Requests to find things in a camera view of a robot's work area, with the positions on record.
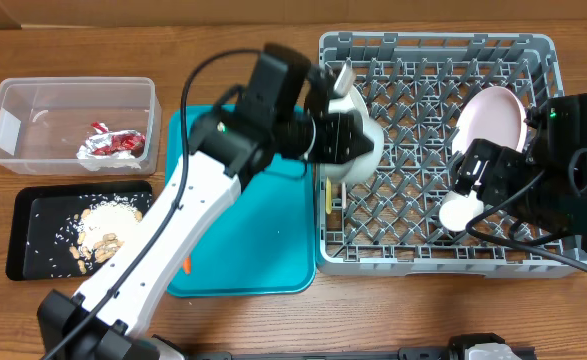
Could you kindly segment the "grey bowl with rice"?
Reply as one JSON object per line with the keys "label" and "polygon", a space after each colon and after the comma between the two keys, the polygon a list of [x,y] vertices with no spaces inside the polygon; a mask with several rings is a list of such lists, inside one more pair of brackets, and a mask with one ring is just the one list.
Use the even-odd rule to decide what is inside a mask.
{"label": "grey bowl with rice", "polygon": [[362,115],[357,110],[350,111],[356,119],[356,123],[362,127],[363,134],[372,141],[373,150],[361,155],[345,164],[321,165],[324,174],[333,183],[347,185],[363,183],[378,167],[384,150],[384,131],[382,127],[370,119],[368,115]]}

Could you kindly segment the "white bowl with peanuts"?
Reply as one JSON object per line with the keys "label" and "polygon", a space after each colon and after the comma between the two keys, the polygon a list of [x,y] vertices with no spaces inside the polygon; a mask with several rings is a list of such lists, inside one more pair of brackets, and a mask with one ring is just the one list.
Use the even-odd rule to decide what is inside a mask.
{"label": "white bowl with peanuts", "polygon": [[357,110],[363,118],[369,117],[367,105],[355,85],[352,85],[347,95],[332,99],[328,104],[328,113],[348,113]]}

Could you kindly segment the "white plastic fork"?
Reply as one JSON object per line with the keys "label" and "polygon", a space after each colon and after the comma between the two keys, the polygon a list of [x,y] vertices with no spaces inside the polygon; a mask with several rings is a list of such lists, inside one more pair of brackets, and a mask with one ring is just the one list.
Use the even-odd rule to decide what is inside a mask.
{"label": "white plastic fork", "polygon": [[342,203],[342,210],[346,210],[348,204],[348,191],[347,185],[345,183],[341,184],[341,203]]}

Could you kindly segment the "white cup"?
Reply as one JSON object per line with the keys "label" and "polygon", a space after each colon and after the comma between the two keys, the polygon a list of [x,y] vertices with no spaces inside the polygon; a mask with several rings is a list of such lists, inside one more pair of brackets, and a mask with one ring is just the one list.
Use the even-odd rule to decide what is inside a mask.
{"label": "white cup", "polygon": [[450,231],[464,231],[466,225],[484,211],[484,203],[471,191],[467,196],[450,191],[443,198],[439,209],[442,226]]}

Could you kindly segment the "yellow plastic spoon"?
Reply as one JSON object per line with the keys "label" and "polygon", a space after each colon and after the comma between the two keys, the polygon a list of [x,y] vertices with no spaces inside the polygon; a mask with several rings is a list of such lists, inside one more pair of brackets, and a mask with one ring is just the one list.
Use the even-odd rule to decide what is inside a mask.
{"label": "yellow plastic spoon", "polygon": [[332,183],[328,177],[325,179],[325,213],[326,215],[330,215],[332,213],[333,205],[332,205]]}

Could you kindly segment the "white round plate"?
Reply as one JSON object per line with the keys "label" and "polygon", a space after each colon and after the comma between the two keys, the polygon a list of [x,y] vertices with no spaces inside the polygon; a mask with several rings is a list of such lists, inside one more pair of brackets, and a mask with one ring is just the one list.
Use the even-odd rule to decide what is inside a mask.
{"label": "white round plate", "polygon": [[507,88],[494,86],[481,90],[460,113],[452,152],[464,154],[475,139],[486,139],[521,152],[527,134],[525,117],[521,101]]}

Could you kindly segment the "orange carrot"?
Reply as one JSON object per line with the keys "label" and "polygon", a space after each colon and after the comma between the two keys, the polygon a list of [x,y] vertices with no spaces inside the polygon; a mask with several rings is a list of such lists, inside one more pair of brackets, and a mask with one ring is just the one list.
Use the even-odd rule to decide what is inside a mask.
{"label": "orange carrot", "polygon": [[187,257],[182,265],[183,271],[186,275],[190,275],[192,271],[191,257]]}

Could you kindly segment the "red silver foil wrapper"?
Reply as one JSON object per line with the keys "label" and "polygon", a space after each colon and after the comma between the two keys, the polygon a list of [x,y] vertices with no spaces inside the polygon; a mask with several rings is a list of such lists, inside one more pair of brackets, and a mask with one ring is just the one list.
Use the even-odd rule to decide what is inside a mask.
{"label": "red silver foil wrapper", "polygon": [[137,130],[110,131],[104,123],[93,122],[95,134],[80,146],[79,158],[135,158],[144,150],[146,137]]}

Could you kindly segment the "white napkin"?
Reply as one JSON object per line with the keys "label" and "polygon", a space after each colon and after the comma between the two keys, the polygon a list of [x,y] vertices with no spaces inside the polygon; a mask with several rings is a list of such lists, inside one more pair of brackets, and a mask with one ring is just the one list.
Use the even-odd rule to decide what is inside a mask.
{"label": "white napkin", "polygon": [[140,169],[137,158],[129,150],[116,151],[110,155],[94,155],[88,147],[82,145],[76,157],[81,161],[83,167],[89,171],[100,171],[102,169]]}

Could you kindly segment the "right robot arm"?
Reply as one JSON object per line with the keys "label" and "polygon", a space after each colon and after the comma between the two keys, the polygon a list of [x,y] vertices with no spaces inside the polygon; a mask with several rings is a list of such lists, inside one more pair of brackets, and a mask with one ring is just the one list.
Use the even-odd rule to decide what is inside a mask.
{"label": "right robot arm", "polygon": [[551,98],[524,122],[536,131],[525,152],[482,136],[454,165],[454,191],[488,207],[465,230],[587,273],[587,93]]}

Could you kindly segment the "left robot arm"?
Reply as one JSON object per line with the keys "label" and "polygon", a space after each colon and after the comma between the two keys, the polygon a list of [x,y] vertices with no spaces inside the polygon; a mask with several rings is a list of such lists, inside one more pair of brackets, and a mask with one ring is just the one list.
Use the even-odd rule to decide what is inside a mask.
{"label": "left robot arm", "polygon": [[210,226],[275,156],[329,166],[333,180],[368,178],[383,151],[381,128],[338,73],[268,43],[247,84],[183,122],[182,156],[169,183],[124,246],[72,296],[50,292],[37,317],[49,359],[179,359],[148,334],[166,288]]}

